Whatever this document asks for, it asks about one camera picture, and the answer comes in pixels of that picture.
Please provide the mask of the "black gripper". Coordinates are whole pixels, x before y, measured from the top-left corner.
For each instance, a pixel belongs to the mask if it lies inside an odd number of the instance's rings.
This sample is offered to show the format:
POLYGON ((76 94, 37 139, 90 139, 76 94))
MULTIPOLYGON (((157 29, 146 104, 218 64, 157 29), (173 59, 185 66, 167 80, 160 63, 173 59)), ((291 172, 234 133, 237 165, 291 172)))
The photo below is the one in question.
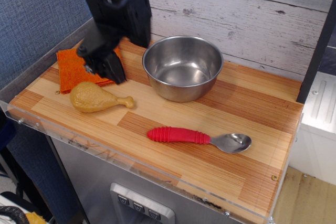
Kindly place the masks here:
POLYGON ((126 82, 120 58, 113 51, 122 37, 146 48, 151 37, 149 0, 86 0, 94 24, 77 50, 87 73, 116 84, 126 82))

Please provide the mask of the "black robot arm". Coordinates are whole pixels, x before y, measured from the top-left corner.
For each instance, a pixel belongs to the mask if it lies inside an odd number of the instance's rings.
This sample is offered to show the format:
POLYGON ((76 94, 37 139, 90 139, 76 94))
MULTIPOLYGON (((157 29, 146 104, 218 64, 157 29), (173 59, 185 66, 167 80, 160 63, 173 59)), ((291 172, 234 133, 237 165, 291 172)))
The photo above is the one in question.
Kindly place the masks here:
POLYGON ((151 39, 149 0, 86 0, 93 23, 77 49, 85 69, 116 84, 126 81, 121 60, 114 52, 123 37, 146 48, 151 39))

